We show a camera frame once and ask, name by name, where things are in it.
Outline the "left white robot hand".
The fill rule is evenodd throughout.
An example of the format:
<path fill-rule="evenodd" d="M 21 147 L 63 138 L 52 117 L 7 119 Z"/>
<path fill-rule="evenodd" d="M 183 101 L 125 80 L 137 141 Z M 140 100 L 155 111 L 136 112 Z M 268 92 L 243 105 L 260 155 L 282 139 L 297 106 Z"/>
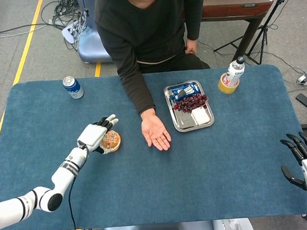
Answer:
<path fill-rule="evenodd" d="M 100 121 L 89 124 L 81 133 L 77 140 L 79 146 L 85 145 L 88 150 L 98 152 L 100 154 L 108 154 L 119 149 L 121 137 L 118 132 L 111 128 L 118 123 L 115 114 Z"/>

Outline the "person's left hand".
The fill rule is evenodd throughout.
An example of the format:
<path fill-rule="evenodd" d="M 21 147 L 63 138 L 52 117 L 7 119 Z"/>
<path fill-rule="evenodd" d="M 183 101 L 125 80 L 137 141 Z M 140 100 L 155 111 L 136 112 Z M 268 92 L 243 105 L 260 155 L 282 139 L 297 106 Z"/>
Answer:
<path fill-rule="evenodd" d="M 196 54 L 197 53 L 197 40 L 186 40 L 186 45 L 185 45 L 185 53 L 190 55 L 190 54 Z"/>

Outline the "person's right hand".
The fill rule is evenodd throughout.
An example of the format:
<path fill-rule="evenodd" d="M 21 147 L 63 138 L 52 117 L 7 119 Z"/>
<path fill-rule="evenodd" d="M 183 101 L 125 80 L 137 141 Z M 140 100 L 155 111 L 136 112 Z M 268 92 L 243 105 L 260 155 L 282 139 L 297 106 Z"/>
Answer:
<path fill-rule="evenodd" d="M 171 136 L 162 121 L 156 116 L 156 111 L 153 108 L 147 109 L 140 114 L 140 117 L 142 135 L 148 147 L 154 146 L 158 150 L 167 151 L 170 148 Z"/>

